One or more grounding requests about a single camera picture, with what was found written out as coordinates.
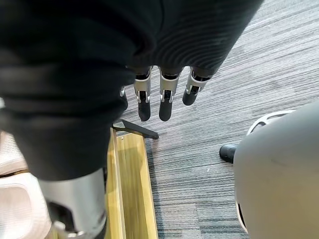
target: wooden board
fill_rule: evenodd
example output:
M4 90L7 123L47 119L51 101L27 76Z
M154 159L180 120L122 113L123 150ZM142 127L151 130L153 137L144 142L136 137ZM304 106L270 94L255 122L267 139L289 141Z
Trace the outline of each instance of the wooden board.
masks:
M113 200L113 203L108 202L108 222L110 225L107 229L106 239L118 239L119 237L113 236L112 231L120 229L125 231L122 233L122 238L157 239L158 233L144 138L130 133L117 137L116 142L118 160L114 159L117 156L114 151L111 151L112 148L109 148L108 152L107 200ZM115 165L109 167L110 162L114 162ZM118 181L117 187L111 187L110 185L113 185L116 179ZM115 203L114 190L119 189L122 191L122 203ZM119 220L119 215L122 216L122 212L124 218ZM122 228L119 226L120 222L124 223Z
M115 130L111 130L108 148L106 207L108 213L105 239L126 239L119 157Z

